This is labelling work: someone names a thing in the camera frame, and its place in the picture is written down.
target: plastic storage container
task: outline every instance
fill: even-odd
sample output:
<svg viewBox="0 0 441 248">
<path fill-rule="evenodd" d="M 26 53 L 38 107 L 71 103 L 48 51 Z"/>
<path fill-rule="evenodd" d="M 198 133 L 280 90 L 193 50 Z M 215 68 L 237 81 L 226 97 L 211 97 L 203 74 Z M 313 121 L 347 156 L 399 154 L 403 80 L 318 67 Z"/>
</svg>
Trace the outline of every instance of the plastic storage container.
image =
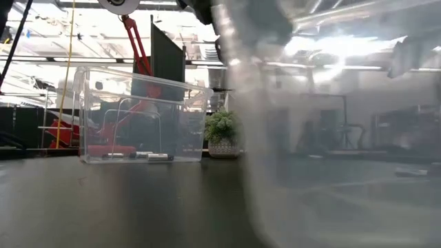
<svg viewBox="0 0 441 248">
<path fill-rule="evenodd" d="M 147 97 L 130 94 L 135 83 L 145 90 L 136 94 Z M 211 89 L 103 68 L 79 68 L 74 85 L 86 163 L 201 159 Z"/>
<path fill-rule="evenodd" d="M 434 0 L 214 8 L 272 247 L 441 247 L 440 13 Z"/>
</svg>

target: small succulent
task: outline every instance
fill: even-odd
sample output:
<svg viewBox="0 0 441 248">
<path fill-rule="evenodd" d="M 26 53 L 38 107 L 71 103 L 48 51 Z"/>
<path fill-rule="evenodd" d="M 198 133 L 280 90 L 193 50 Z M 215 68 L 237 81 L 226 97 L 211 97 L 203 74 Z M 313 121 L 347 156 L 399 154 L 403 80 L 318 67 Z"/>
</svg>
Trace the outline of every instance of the small succulent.
<svg viewBox="0 0 441 248">
<path fill-rule="evenodd" d="M 233 112 L 221 110 L 205 120 L 205 139 L 219 143 L 223 138 L 234 142 L 236 138 L 237 120 Z"/>
</svg>

